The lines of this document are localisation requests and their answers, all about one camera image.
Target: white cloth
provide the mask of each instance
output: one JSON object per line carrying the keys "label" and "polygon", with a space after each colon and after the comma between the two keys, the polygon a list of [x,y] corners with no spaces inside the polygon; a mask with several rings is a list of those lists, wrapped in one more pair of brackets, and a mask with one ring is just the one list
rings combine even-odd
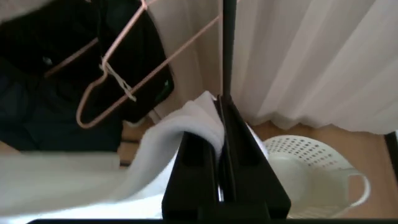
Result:
{"label": "white cloth", "polygon": [[87,154],[82,159],[65,153],[1,156],[0,217],[126,203],[163,194],[184,131],[206,139],[219,158],[224,128],[207,91],[148,129],[127,170],[119,170],[112,155],[92,159]]}

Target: white curtain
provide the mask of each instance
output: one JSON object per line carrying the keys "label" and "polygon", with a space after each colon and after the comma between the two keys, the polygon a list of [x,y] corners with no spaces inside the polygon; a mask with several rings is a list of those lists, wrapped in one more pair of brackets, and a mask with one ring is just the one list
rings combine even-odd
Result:
{"label": "white curtain", "polygon": [[[150,11],[167,55],[215,18],[214,0],[161,0]],[[398,129],[398,1],[242,0],[232,96],[251,123]],[[172,63],[160,117],[203,90],[220,92],[218,25]]]}

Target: white plastic basket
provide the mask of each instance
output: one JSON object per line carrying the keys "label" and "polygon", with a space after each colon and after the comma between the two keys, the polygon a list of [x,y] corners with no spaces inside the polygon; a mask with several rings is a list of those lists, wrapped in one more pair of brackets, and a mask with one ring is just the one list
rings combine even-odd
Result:
{"label": "white plastic basket", "polygon": [[[269,164],[292,201],[289,218],[330,218],[368,199],[368,178],[330,146],[301,136],[277,136],[264,141]],[[348,178],[360,175],[364,192],[348,200]]]}

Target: brown floor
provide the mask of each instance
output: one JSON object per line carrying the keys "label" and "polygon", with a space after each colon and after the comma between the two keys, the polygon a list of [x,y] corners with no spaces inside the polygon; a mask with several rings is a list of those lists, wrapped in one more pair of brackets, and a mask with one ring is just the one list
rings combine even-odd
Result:
{"label": "brown floor", "polygon": [[[138,128],[131,128],[125,124],[122,136],[124,139],[141,139],[146,129],[152,125],[148,119]],[[319,140],[336,149],[355,168],[367,175],[372,185],[371,196],[364,204],[348,210],[342,218],[398,218],[398,185],[383,136],[352,133],[333,126],[313,129],[298,125],[284,131],[270,122],[255,126],[253,130],[262,140],[283,134]],[[138,144],[122,143],[118,150],[121,160],[133,160],[137,148]],[[0,152],[12,151],[13,149],[7,145],[0,144]],[[350,185],[350,198],[355,201],[362,191],[362,183],[354,179]]]}

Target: black pole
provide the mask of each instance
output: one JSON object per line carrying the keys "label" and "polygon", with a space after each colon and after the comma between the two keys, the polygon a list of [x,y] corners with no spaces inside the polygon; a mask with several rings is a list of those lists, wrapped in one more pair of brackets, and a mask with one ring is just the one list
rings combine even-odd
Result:
{"label": "black pole", "polygon": [[223,96],[231,98],[236,0],[223,0]]}

